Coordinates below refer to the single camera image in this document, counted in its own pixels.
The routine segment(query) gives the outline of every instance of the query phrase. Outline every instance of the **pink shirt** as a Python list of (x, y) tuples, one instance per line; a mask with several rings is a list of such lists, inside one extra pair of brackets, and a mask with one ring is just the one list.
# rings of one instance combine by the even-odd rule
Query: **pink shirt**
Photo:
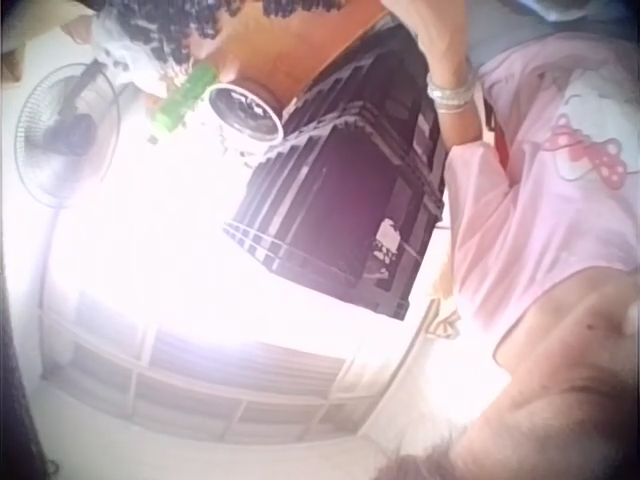
[(459, 312), (491, 352), (546, 290), (588, 267), (640, 265), (638, 53), (561, 34), (480, 72), (510, 159), (455, 147), (447, 182)]

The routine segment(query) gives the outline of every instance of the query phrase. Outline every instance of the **cartoon print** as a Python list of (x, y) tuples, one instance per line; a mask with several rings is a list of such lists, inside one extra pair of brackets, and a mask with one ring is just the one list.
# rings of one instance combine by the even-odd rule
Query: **cartoon print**
[(594, 142), (589, 135), (573, 128), (565, 114), (558, 117), (541, 149), (566, 153), (568, 162), (560, 161), (557, 167), (560, 175), (567, 180), (576, 180), (595, 170), (607, 187), (620, 190), (627, 179), (627, 164), (620, 158), (620, 141), (611, 138)]
[(550, 152), (558, 174), (575, 181), (597, 175), (611, 190), (640, 171), (637, 87), (621, 72), (581, 71), (572, 76), (564, 102), (542, 151)]

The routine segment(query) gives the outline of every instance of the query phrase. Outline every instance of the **silver bracelet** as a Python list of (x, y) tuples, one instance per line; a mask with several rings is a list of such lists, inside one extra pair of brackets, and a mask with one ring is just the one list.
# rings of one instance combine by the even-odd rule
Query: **silver bracelet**
[(476, 75), (471, 67), (469, 67), (469, 77), (465, 85), (455, 89), (438, 87), (433, 83), (431, 73), (427, 74), (427, 95), (431, 97), (437, 107), (464, 107), (473, 100), (475, 90)]
[(471, 105), (471, 101), (468, 101), (464, 105), (446, 105), (434, 102), (436, 107), (436, 113), (460, 113)]

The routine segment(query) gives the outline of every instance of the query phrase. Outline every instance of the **plastic bottle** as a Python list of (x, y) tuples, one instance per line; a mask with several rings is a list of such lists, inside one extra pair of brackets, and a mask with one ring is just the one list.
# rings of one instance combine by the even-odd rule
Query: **plastic bottle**
[(218, 80), (218, 72), (206, 63), (199, 63), (187, 80), (162, 102), (151, 119), (152, 144), (173, 133), (193, 110), (198, 100)]

